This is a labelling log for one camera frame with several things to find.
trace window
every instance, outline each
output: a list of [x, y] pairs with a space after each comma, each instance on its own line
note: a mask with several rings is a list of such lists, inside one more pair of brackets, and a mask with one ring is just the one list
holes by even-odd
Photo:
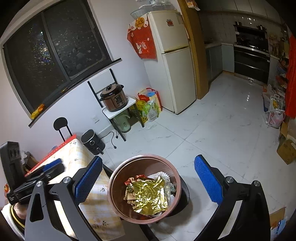
[[4, 44], [12, 82], [30, 113], [112, 63], [86, 0], [61, 1]]

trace window sill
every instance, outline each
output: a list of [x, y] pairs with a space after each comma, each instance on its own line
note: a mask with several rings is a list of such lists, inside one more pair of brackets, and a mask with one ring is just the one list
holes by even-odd
[[106, 67], [104, 67], [104, 68], [98, 70], [98, 71], [95, 72], [94, 74], [91, 74], [91, 75], [85, 77], [83, 80], [74, 83], [72, 86], [70, 86], [69, 88], [67, 88], [63, 93], [61, 93], [60, 96], [57, 98], [57, 100], [56, 100], [54, 103], [52, 103], [49, 107], [45, 107], [45, 109], [44, 109], [43, 111], [41, 111], [40, 114], [39, 114], [34, 120], [32, 120], [28, 126], [31, 128], [31, 127], [34, 125], [34, 123], [36, 123], [36, 121], [39, 120], [40, 117], [41, 117], [41, 116], [42, 116], [42, 115], [43, 115], [43, 114], [44, 114], [44, 113], [45, 113], [50, 107], [52, 107], [55, 103], [57, 103], [57, 102], [58, 102], [58, 101], [59, 101], [64, 95], [66, 95], [69, 91], [71, 91], [72, 89], [74, 89], [74, 88], [77, 87], [78, 85], [82, 84], [84, 81], [88, 80], [89, 78], [93, 77], [94, 75], [96, 75], [96, 74], [98, 74], [98, 73], [100, 73], [100, 72], [102, 72], [102, 71], [104, 71], [104, 70], [110, 68], [111, 66], [113, 66], [113, 65], [115, 65], [115, 64], [117, 64], [117, 63], [119, 63], [119, 62], [121, 62], [121, 61], [122, 61], [121, 58], [116, 59], [116, 60], [112, 61], [111, 64], [109, 64], [108, 66], [106, 66]]

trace window glass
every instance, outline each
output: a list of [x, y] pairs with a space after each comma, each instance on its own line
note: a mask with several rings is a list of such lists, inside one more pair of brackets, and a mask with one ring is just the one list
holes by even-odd
[[49, 35], [71, 79], [107, 59], [85, 10], [80, 1], [67, 0], [44, 11]]
[[9, 74], [30, 112], [66, 83], [44, 40], [40, 15], [33, 17], [18, 29], [6, 42], [5, 48], [9, 57]]

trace red cloth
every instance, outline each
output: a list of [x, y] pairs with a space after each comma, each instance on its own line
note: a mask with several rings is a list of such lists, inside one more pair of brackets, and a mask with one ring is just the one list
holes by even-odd
[[286, 90], [286, 115], [296, 118], [296, 39], [292, 35], [290, 37], [289, 67], [286, 74], [289, 80]]
[[140, 58], [157, 59], [156, 48], [147, 14], [129, 25], [128, 41]]

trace upper cabinet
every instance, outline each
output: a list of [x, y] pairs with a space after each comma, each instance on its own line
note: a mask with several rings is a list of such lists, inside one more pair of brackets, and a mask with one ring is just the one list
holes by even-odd
[[266, 10], [267, 17], [280, 23], [281, 19], [279, 17], [279, 13], [266, 1], [264, 1], [264, 7]]
[[281, 23], [278, 12], [266, 0], [198, 0], [202, 11], [250, 12]]
[[253, 13], [267, 17], [265, 7], [264, 7], [264, 4], [266, 2], [265, 0], [249, 0], [249, 2], [251, 4]]
[[221, 2], [219, 0], [199, 0], [198, 6], [203, 11], [222, 11]]
[[222, 10], [224, 11], [227, 11], [227, 10], [237, 11], [237, 6], [235, 5], [234, 0], [221, 1], [221, 5], [222, 5]]
[[235, 0], [235, 4], [239, 12], [252, 12], [252, 8], [249, 3], [249, 0]]

